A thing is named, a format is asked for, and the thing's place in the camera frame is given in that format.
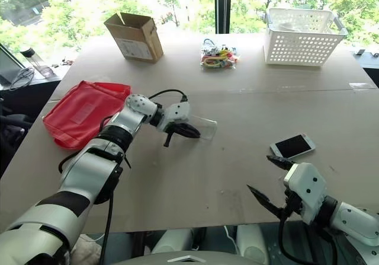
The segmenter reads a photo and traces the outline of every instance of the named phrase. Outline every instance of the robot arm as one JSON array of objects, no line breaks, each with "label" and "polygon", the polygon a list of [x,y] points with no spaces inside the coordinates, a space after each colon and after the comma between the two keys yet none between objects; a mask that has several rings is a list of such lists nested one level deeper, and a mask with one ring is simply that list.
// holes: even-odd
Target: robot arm
[{"label": "robot arm", "polygon": [[284,178],[286,206],[278,208],[257,189],[248,186],[257,200],[281,222],[293,213],[298,213],[304,223],[318,228],[332,228],[348,235],[348,240],[360,251],[366,264],[377,264],[376,258],[365,258],[367,252],[379,255],[379,219],[347,203],[338,202],[326,194],[326,181],[317,168],[310,163],[297,164],[285,158],[268,156],[282,169],[288,170]]},{"label": "robot arm", "polygon": [[189,114],[187,101],[164,110],[143,95],[128,96],[122,111],[65,168],[58,192],[32,206],[0,235],[0,264],[66,264],[91,207],[106,202],[115,189],[121,162],[141,125],[167,132],[168,146],[174,132],[200,137],[186,124]]}]

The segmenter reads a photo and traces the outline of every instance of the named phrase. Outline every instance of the beige tabletop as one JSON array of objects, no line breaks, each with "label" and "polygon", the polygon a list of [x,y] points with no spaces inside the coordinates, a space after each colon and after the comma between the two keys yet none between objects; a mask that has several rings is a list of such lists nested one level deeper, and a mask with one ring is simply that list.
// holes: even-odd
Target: beige tabletop
[{"label": "beige tabletop", "polygon": [[[103,48],[84,51],[58,86],[52,99],[59,99],[60,92],[63,95],[82,79],[128,83],[134,92],[146,95],[180,88],[188,93],[194,115],[218,123],[211,141],[174,136],[169,148],[163,147],[163,133],[143,126],[127,152],[133,170],[123,165],[111,229],[130,232],[276,221],[246,184],[281,206],[285,172],[265,155],[270,143],[301,132],[311,137],[316,150],[298,161],[312,162],[319,169],[329,194],[379,212],[379,90],[351,55],[338,50],[321,68],[266,66],[261,62],[263,51],[253,47],[259,38],[223,37],[240,43],[245,55],[234,70],[207,73],[198,66],[190,80],[188,70],[198,65],[198,57],[188,60],[188,68],[182,61],[178,69],[180,64],[170,51],[175,46],[184,51],[179,43],[162,40],[165,57],[147,65],[124,60],[112,40],[103,39],[99,43]],[[191,47],[188,53],[195,56],[198,44]],[[255,57],[250,58],[249,51]],[[255,70],[249,58],[256,62]],[[154,66],[157,71],[152,74]],[[157,98],[164,105],[176,100],[175,95]],[[59,186],[57,165],[69,152],[54,144],[41,123],[55,104],[45,106],[0,181],[1,228]],[[95,206],[85,231],[101,232],[106,215],[107,204]]]}]

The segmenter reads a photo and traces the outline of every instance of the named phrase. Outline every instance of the smartphone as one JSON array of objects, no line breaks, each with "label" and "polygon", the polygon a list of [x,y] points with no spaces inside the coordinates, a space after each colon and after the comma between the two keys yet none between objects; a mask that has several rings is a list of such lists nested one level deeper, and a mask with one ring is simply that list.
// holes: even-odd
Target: smartphone
[{"label": "smartphone", "polygon": [[270,148],[279,157],[292,158],[310,152],[316,146],[306,134],[302,133],[284,141],[273,143]]}]

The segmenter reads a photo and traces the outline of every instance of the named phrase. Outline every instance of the red bag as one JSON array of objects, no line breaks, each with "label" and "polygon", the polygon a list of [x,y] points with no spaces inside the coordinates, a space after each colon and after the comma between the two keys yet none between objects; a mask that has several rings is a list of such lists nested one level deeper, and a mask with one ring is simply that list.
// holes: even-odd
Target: red bag
[{"label": "red bag", "polygon": [[82,81],[43,118],[54,141],[66,149],[82,149],[98,132],[101,120],[124,107],[130,86]]}]

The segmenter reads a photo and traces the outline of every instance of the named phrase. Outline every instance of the white plastic basket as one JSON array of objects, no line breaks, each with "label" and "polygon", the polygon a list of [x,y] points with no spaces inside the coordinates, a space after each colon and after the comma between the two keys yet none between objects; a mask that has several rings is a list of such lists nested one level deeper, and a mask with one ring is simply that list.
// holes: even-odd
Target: white plastic basket
[{"label": "white plastic basket", "polygon": [[266,20],[266,63],[321,66],[348,34],[331,11],[270,8]]}]

